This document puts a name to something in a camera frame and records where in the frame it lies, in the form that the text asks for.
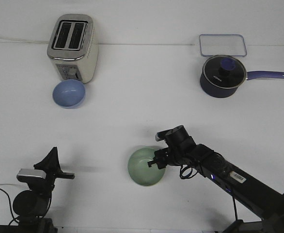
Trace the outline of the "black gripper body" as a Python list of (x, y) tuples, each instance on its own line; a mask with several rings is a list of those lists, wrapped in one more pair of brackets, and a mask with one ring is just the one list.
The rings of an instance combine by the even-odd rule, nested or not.
[(195, 161), (192, 154), (196, 148), (193, 138), (183, 125), (179, 125), (173, 130), (171, 141), (165, 141), (168, 147), (155, 151), (154, 160), (158, 161), (158, 169), (164, 169), (167, 165), (187, 165), (199, 169), (198, 162)]
[(52, 192), (54, 187), (55, 187), (55, 180), (59, 179), (68, 179), (68, 180), (73, 180), (75, 178), (74, 173), (69, 173), (69, 172), (63, 172), (60, 168), (57, 169), (56, 171), (50, 171), (47, 173), (46, 176), (46, 183), (44, 190), (45, 192)]

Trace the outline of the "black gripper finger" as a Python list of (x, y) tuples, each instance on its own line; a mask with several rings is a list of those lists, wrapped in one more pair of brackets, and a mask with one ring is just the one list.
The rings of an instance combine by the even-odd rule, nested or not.
[(147, 162), (147, 164), (148, 164), (149, 167), (151, 167), (152, 165), (158, 166), (158, 161), (157, 160), (152, 160), (152, 161)]
[(53, 147), (48, 155), (33, 167), (38, 170), (61, 170), (57, 147)]

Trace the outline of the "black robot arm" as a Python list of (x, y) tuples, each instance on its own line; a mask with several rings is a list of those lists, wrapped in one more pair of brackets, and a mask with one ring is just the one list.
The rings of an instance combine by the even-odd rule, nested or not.
[(182, 125), (158, 132), (156, 140), (165, 141), (167, 148), (155, 151), (148, 166), (157, 164), (158, 169), (179, 166), (181, 179), (201, 174), (260, 218), (256, 222), (236, 219), (225, 229), (226, 233), (284, 233), (284, 193), (270, 188), (207, 146), (196, 144)]
[(18, 227), (26, 233), (56, 233), (51, 218), (46, 218), (52, 201), (55, 180), (75, 178), (75, 174), (61, 170), (58, 149), (53, 147), (48, 155), (33, 168), (22, 168), (16, 175), (28, 190), (20, 192), (13, 201), (13, 211), (17, 214)]

